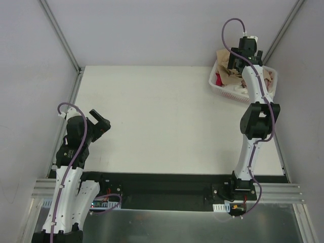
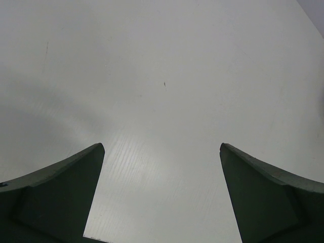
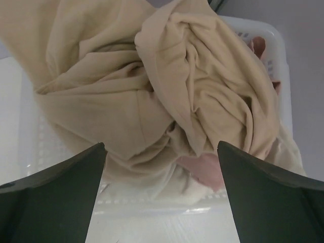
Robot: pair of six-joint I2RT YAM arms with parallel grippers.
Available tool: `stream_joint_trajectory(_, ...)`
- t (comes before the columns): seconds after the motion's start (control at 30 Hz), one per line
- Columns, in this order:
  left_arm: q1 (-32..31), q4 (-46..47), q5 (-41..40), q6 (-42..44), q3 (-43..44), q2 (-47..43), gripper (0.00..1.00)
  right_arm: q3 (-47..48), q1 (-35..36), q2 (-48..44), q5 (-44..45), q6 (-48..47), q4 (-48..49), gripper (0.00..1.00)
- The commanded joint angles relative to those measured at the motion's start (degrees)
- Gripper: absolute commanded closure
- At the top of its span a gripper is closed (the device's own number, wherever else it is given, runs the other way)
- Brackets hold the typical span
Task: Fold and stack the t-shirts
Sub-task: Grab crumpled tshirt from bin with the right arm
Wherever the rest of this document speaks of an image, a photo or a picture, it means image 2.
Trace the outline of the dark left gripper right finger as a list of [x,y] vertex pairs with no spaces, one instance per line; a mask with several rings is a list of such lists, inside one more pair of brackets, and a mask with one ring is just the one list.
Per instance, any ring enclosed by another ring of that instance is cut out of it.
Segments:
[[242,242],[323,242],[323,183],[227,143],[220,160]]

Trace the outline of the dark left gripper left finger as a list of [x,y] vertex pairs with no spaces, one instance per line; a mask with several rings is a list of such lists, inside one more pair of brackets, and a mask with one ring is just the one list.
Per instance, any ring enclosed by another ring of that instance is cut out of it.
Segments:
[[1,242],[96,242],[84,236],[105,150],[96,143],[1,183]]

